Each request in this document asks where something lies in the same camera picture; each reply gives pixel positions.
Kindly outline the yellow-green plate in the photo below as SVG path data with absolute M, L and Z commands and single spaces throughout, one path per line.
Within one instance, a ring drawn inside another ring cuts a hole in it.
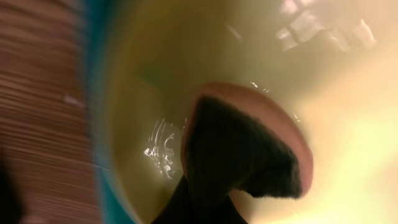
M 113 182 L 135 221 L 182 175 L 197 90 L 229 82 L 281 105 L 314 159 L 301 200 L 234 192 L 249 223 L 397 222 L 396 1 L 123 1 L 106 75 Z

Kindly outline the pink and green sponge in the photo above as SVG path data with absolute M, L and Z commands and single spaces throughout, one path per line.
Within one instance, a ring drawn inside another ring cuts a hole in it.
M 300 198 L 313 181 L 313 155 L 297 125 L 270 98 L 210 83 L 195 98 L 182 141 L 190 197 L 216 205 L 231 191 Z

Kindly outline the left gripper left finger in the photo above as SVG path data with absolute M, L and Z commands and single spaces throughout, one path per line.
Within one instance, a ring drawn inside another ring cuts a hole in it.
M 1 224 L 20 224 L 23 207 L 7 168 L 1 162 Z

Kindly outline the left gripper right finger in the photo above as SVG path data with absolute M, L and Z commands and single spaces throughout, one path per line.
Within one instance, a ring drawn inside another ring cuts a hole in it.
M 152 224 L 248 224 L 227 196 L 214 207 L 200 207 L 190 197 L 188 181 L 183 176 L 165 208 Z

